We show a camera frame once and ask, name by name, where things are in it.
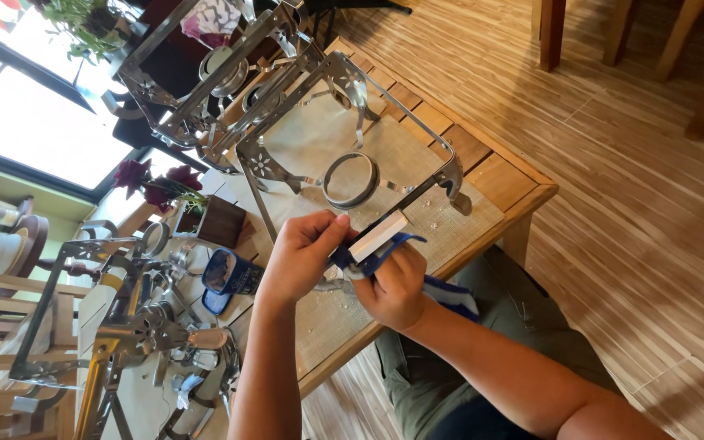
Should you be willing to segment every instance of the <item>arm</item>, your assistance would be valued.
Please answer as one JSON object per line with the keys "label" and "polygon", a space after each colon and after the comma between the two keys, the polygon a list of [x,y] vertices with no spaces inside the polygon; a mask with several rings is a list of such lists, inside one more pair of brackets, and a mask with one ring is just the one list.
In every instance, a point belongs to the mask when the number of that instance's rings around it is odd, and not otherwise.
{"label": "arm", "polygon": [[249,343],[228,438],[300,438],[295,368],[295,307],[325,271],[328,255],[350,234],[330,211],[290,218],[279,233],[254,299]]}
{"label": "arm", "polygon": [[376,280],[355,282],[361,304],[453,365],[516,425],[561,440],[670,438],[621,397],[425,296],[425,259],[412,247],[391,257]]}

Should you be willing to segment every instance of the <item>green pants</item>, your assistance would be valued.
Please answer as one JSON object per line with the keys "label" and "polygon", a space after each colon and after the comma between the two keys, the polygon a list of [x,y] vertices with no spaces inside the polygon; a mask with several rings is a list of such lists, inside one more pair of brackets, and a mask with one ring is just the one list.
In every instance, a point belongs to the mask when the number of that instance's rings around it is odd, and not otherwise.
{"label": "green pants", "polygon": [[[555,301],[501,249],[485,251],[455,279],[472,290],[481,325],[620,394],[588,340],[570,328]],[[407,440],[423,440],[453,409],[480,395],[442,358],[393,330],[377,338],[376,349]]]}

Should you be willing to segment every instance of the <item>wooden planter box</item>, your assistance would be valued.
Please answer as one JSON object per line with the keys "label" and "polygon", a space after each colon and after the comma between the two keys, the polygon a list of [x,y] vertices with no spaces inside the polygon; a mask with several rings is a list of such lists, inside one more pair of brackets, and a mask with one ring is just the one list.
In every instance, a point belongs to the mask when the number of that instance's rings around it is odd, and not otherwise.
{"label": "wooden planter box", "polygon": [[[246,211],[219,197],[207,197],[208,206],[202,216],[194,211],[181,211],[173,237],[235,249],[246,220]],[[195,226],[196,232],[190,232]]]}

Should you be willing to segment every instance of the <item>red flower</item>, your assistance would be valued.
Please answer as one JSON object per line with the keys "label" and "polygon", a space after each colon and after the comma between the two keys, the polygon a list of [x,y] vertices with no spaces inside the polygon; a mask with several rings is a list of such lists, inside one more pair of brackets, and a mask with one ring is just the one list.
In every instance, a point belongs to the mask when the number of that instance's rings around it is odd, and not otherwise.
{"label": "red flower", "polygon": [[149,169],[151,168],[151,159],[142,164],[137,161],[125,161],[118,165],[118,172],[113,175],[116,183],[113,188],[127,187],[127,198],[131,197],[135,191],[140,189],[143,181],[150,180]]}
{"label": "red flower", "polygon": [[191,172],[191,166],[181,165],[180,167],[170,168],[169,170],[167,170],[167,173],[165,173],[164,176],[178,183],[181,183],[182,185],[189,186],[195,191],[200,191],[202,189],[202,184],[197,180],[197,176],[199,175],[199,172]]}
{"label": "red flower", "polygon": [[171,199],[164,189],[157,186],[146,185],[143,196],[147,204],[158,207],[162,214],[170,210]]}

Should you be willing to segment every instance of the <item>wooden floor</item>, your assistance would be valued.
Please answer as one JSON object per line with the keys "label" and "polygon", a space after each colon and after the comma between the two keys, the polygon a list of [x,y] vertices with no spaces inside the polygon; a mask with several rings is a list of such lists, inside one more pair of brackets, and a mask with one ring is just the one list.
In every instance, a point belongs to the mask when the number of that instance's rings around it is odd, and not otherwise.
{"label": "wooden floor", "polygon": [[[570,1],[562,64],[537,69],[527,0],[410,0],[411,16],[339,16],[340,35],[551,175],[527,266],[631,402],[704,439],[704,13],[674,78],[651,79],[680,8],[642,0],[622,63],[603,66],[613,0]],[[314,440],[398,438],[368,348],[304,400]]]}

